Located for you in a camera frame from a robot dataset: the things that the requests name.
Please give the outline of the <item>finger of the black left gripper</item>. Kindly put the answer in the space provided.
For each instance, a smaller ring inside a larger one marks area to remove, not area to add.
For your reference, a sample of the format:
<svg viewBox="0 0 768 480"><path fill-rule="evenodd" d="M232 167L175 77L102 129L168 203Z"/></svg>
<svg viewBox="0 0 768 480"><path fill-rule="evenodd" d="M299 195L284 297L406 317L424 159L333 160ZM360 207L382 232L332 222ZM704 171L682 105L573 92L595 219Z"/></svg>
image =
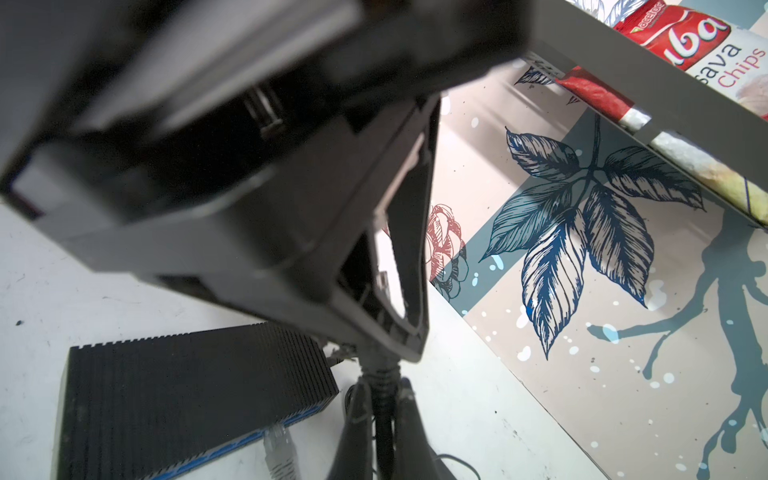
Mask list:
<svg viewBox="0 0 768 480"><path fill-rule="evenodd" d="M371 172L350 202L342 224L350 252L336 278L332 308L356 333L348 341L362 363L417 362L429 332L425 233L431 194L440 98L410 103L402 124L383 141ZM376 233L386 226L404 310L385 292Z"/></svg>

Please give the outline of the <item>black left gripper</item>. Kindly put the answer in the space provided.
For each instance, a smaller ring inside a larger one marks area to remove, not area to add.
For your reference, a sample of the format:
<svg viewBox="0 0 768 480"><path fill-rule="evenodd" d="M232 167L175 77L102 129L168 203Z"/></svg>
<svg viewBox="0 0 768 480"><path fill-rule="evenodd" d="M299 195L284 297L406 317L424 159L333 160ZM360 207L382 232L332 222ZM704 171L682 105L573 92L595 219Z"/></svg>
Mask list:
<svg viewBox="0 0 768 480"><path fill-rule="evenodd" d="M5 1L1 195L93 270L327 336L342 224L410 103L528 1Z"/></svg>

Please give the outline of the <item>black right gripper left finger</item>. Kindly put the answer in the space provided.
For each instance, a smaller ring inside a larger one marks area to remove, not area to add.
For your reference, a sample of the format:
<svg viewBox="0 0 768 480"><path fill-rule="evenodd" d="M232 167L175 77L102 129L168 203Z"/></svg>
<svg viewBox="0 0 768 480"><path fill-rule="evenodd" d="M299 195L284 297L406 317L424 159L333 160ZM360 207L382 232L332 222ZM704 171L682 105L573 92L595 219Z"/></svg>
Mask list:
<svg viewBox="0 0 768 480"><path fill-rule="evenodd" d="M373 411L370 386L358 380L351 388L344 428L328 473L328 480L373 478Z"/></svg>

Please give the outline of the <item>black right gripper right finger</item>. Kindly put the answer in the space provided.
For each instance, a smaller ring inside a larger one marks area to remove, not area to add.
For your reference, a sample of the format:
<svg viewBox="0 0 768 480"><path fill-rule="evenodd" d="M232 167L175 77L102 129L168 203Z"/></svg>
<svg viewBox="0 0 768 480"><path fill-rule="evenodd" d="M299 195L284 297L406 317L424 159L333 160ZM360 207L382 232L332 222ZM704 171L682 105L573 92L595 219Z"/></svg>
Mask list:
<svg viewBox="0 0 768 480"><path fill-rule="evenodd" d="M430 447L411 382L402 378L395 404L393 479L455 479Z"/></svg>

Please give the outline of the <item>black network switch box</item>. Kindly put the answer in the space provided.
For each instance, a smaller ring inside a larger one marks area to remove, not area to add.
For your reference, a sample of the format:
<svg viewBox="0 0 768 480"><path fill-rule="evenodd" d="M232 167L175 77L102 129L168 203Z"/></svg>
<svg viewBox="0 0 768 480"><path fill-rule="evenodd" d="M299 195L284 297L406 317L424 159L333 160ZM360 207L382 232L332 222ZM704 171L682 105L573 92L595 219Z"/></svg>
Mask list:
<svg viewBox="0 0 768 480"><path fill-rule="evenodd" d="M270 323L74 346L56 479L174 479L324 410L338 395L317 342Z"/></svg>

